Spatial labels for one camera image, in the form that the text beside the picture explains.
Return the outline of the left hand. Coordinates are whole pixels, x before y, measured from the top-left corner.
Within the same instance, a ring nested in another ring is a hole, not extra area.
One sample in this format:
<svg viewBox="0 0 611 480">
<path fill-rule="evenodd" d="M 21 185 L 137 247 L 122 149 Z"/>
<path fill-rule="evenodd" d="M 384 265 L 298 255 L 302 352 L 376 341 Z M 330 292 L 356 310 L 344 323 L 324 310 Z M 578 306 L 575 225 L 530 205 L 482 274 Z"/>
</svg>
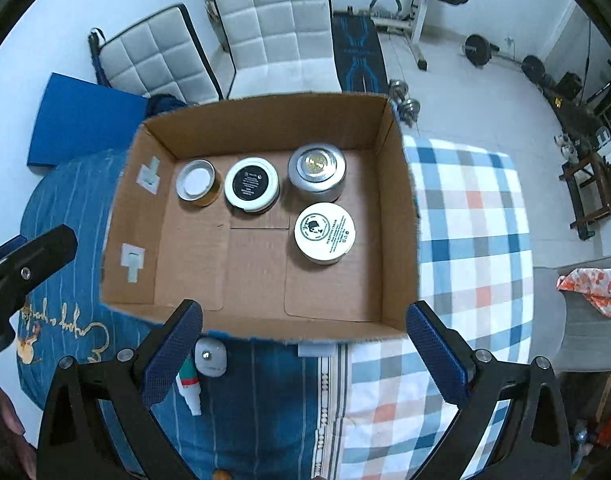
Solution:
<svg viewBox="0 0 611 480">
<path fill-rule="evenodd" d="M 9 396 L 0 388 L 0 479 L 35 479 L 36 448 Z"/>
</svg>

